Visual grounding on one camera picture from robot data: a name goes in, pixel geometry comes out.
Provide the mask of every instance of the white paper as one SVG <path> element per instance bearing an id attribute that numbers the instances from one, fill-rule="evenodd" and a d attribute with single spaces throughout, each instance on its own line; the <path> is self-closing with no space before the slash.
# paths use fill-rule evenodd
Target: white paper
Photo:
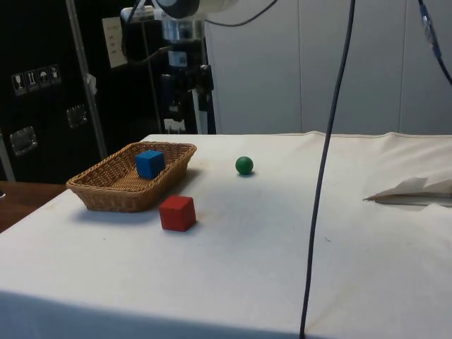
<path id="1" fill-rule="evenodd" d="M 113 69 L 118 66 L 127 64 L 127 59 L 122 53 L 122 29 L 121 18 L 103 18 L 105 43 L 107 44 L 108 57 L 110 67 Z"/>

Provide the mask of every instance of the green ball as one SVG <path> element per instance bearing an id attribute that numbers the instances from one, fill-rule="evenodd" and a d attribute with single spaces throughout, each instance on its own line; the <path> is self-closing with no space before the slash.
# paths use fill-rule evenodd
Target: green ball
<path id="1" fill-rule="evenodd" d="M 253 160 L 249 157 L 240 157 L 235 163 L 235 168 L 241 175 L 250 175 L 254 168 Z"/>

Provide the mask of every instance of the red cube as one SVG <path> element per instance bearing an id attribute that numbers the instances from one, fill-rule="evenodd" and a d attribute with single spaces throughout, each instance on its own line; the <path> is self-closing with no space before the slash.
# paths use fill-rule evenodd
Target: red cube
<path id="1" fill-rule="evenodd" d="M 188 196 L 170 196 L 159 211 L 164 230 L 185 232 L 196 222 L 195 204 Z"/>

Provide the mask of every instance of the white wall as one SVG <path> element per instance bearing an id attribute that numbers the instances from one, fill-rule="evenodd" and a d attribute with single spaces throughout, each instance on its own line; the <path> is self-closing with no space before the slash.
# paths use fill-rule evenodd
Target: white wall
<path id="1" fill-rule="evenodd" d="M 211 16 L 237 23 L 270 0 L 246 0 Z M 280 0 L 241 28 L 207 25 L 218 133 L 285 133 L 301 129 L 298 1 Z"/>
<path id="2" fill-rule="evenodd" d="M 452 3 L 425 2 L 452 69 Z M 212 19 L 239 22 L 268 3 L 241 1 Z M 219 133 L 323 131 L 349 4 L 280 0 L 242 28 L 209 25 Z M 358 0 L 335 132 L 452 133 L 451 113 L 452 88 L 425 40 L 417 1 Z"/>

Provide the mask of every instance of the black cabinet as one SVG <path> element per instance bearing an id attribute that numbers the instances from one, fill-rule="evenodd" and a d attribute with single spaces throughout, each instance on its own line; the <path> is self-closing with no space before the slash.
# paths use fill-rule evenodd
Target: black cabinet
<path id="1" fill-rule="evenodd" d="M 66 4 L 4 1 L 0 11 L 0 129 L 14 174 L 62 184 L 100 159 Z"/>

